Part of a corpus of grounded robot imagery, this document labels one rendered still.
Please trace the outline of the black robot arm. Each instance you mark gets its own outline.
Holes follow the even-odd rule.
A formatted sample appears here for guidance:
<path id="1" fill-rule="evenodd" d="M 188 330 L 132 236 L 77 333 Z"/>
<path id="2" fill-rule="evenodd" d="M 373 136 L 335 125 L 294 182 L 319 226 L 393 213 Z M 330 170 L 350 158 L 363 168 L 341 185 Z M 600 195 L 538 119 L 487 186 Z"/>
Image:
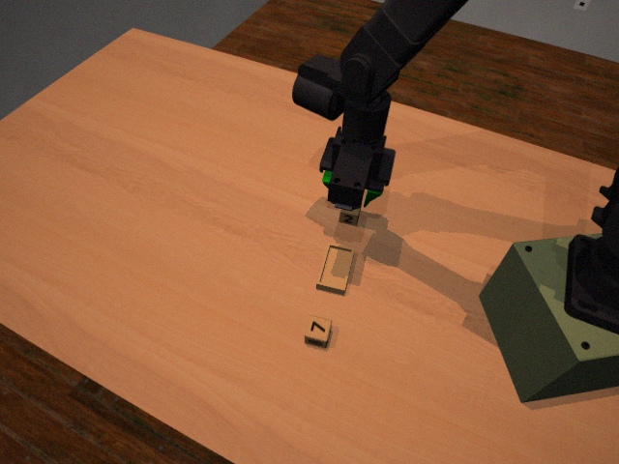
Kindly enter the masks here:
<path id="1" fill-rule="evenodd" d="M 294 103 L 330 121 L 343 113 L 343 131 L 359 143 L 380 138 L 392 100 L 386 90 L 467 1 L 385 0 L 339 60 L 317 54 L 299 66 Z M 328 201 L 336 208 L 361 208 L 368 178 L 377 179 L 386 138 L 357 145 L 338 127 L 328 189 Z M 601 186 L 599 193 L 609 202 L 596 206 L 591 219 L 603 236 L 577 234 L 569 243 L 564 309 L 575 319 L 619 334 L 619 167 L 612 185 Z"/>

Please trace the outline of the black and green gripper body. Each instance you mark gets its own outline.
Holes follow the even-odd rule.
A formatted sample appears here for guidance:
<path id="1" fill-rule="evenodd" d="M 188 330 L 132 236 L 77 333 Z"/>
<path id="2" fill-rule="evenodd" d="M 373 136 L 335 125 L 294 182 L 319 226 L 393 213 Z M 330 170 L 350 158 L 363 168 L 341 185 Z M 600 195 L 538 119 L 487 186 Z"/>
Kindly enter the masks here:
<path id="1" fill-rule="evenodd" d="M 345 132 L 343 131 L 343 129 L 341 129 L 341 133 L 343 135 L 343 137 L 348 140 L 351 143 L 357 144 L 357 145 L 362 145 L 362 146 L 368 146 L 368 145 L 373 145 L 378 143 L 384 136 L 383 135 L 373 141 L 370 141 L 369 143 L 359 143 L 357 142 L 355 139 L 352 139 L 351 137 L 349 137 L 348 135 L 345 134 Z M 323 173 L 323 170 L 326 171 L 331 171 L 331 162 L 332 162 L 332 151 L 333 151 L 333 141 L 334 141 L 334 137 L 330 137 L 325 151 L 323 153 L 321 162 L 320 162 L 320 166 L 319 166 L 319 171 L 321 173 Z M 392 175 L 392 170 L 393 170 L 393 165 L 394 165 L 394 160 L 395 160 L 395 155 L 396 155 L 396 151 L 394 149 L 389 149 L 389 148 L 384 148 L 384 153 L 383 153 L 383 157 L 382 157 L 382 161 L 380 164 L 380 169 L 379 169 L 379 173 L 377 176 L 376 180 L 373 179 L 369 179 L 366 183 L 366 188 L 368 190 L 371 191 L 376 191 L 376 192 L 382 192 L 384 189 L 384 186 L 388 186 L 390 183 L 390 179 L 391 179 L 391 175 Z"/>

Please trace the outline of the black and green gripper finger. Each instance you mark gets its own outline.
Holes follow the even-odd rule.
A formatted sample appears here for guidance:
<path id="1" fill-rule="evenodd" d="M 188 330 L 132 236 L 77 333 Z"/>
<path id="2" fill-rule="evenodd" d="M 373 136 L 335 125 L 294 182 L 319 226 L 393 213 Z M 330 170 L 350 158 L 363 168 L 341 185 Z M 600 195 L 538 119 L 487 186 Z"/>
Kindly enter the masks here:
<path id="1" fill-rule="evenodd" d="M 377 198 L 382 193 L 383 193 L 383 191 L 382 192 L 376 192 L 376 191 L 368 190 L 367 191 L 367 195 L 366 195 L 366 199 L 365 199 L 365 203 L 364 203 L 364 208 L 368 205 L 368 203 L 370 201 L 372 201 L 373 199 Z"/>
<path id="2" fill-rule="evenodd" d="M 327 189 L 329 189 L 329 182 L 332 176 L 331 171 L 326 171 L 324 172 L 323 178 L 322 178 L 322 183 L 326 186 Z"/>

